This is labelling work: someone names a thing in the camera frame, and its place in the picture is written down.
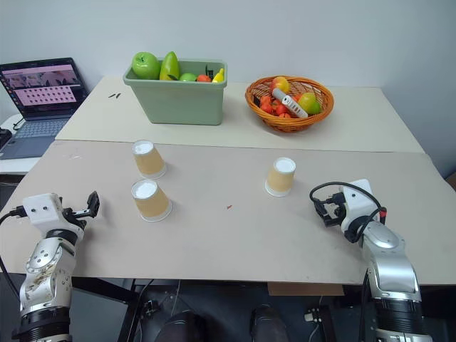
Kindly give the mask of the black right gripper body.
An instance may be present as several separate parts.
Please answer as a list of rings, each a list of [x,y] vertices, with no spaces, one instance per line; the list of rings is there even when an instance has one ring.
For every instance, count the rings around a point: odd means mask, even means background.
[[[346,206],[344,203],[335,204],[333,211],[334,218],[331,219],[330,227],[341,226],[343,220],[346,218]]]

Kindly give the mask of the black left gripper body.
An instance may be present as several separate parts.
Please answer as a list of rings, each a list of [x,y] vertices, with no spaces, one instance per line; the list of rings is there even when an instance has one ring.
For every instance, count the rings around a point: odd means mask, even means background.
[[[64,208],[62,211],[62,215],[64,219],[71,224],[74,224],[84,230],[87,225],[87,221],[85,221],[84,217],[89,217],[90,210],[83,209],[77,212],[74,212],[71,208]]]

